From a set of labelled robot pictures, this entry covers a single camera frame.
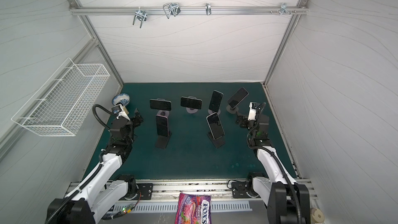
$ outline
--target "candy bag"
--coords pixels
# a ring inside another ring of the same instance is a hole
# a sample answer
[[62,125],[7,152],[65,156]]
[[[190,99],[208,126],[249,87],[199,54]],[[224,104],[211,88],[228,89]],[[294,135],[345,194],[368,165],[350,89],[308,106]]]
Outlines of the candy bag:
[[175,224],[211,224],[210,196],[180,193]]

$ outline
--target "dark green mat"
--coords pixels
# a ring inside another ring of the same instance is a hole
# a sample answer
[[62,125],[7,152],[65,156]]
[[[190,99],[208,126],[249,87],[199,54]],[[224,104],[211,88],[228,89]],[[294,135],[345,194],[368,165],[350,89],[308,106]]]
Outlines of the dark green mat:
[[[225,110],[227,100],[240,87],[249,92],[238,106],[242,114],[248,113],[249,102],[267,101],[260,83],[126,83],[122,92],[130,95],[131,101],[127,106],[130,116],[134,116],[134,109],[138,107],[144,122],[135,129],[138,137],[132,145],[130,156],[113,176],[133,174],[137,179],[212,179],[246,178],[249,172],[265,173],[254,152],[246,146],[247,130],[235,124],[236,115]],[[226,144],[218,149],[206,135],[209,131],[207,109],[213,90],[224,94],[220,119]],[[194,96],[203,100],[202,109],[195,114],[187,113],[185,107],[180,106],[182,96]],[[157,140],[155,115],[158,111],[149,108],[149,99],[156,98],[172,102],[169,116],[172,136],[165,150],[154,146]],[[268,102],[263,113],[269,116],[269,138],[283,165],[295,177]],[[109,132],[105,131],[86,175],[98,163],[100,150],[106,147],[108,141]]]

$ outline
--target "wire basket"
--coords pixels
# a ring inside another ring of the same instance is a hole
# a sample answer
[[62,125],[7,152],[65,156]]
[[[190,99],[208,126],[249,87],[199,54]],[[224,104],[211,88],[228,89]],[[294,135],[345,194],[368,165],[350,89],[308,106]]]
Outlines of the wire basket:
[[103,64],[68,59],[11,120],[39,136],[75,136],[108,78]]

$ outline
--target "metal clamp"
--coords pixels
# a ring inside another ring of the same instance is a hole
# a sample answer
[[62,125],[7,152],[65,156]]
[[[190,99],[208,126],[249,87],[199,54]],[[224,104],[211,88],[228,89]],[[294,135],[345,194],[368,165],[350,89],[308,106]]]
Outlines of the metal clamp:
[[283,3],[281,5],[281,9],[278,12],[279,12],[279,15],[291,14],[291,12],[286,11],[286,3]]
[[177,16],[178,13],[181,12],[180,6],[176,2],[164,4],[163,10],[164,10],[164,13],[166,13],[167,18],[170,18],[172,13],[173,13],[173,16]]
[[206,7],[206,15],[207,16],[211,15],[211,6],[208,2],[205,4],[205,7]]
[[141,21],[141,23],[140,23],[140,28],[141,28],[142,27],[142,23],[147,20],[147,17],[148,16],[145,13],[145,11],[142,11],[142,10],[138,9],[138,11],[135,12],[134,20],[132,21],[132,24],[134,25],[135,20],[138,19],[139,21]]

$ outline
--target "black phone screen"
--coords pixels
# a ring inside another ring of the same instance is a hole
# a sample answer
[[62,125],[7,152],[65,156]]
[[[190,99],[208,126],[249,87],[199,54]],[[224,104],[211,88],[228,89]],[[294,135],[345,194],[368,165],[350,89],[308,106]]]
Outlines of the black phone screen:
[[149,106],[152,109],[163,110],[163,111],[171,111],[172,103],[170,101],[162,101],[162,100],[149,100]]
[[213,95],[211,96],[210,104],[209,104],[209,109],[213,112],[218,112],[220,109],[222,97],[224,95],[221,92],[218,92],[216,90],[213,91]]
[[202,100],[181,97],[181,106],[200,110],[202,109]]
[[220,118],[218,117],[218,114],[216,112],[212,115],[207,116],[206,119],[214,139],[221,138],[225,135]]
[[167,117],[165,116],[156,116],[156,129],[158,131],[159,136],[167,137],[169,136],[169,126]]
[[235,108],[249,93],[241,87],[229,100],[228,105]]

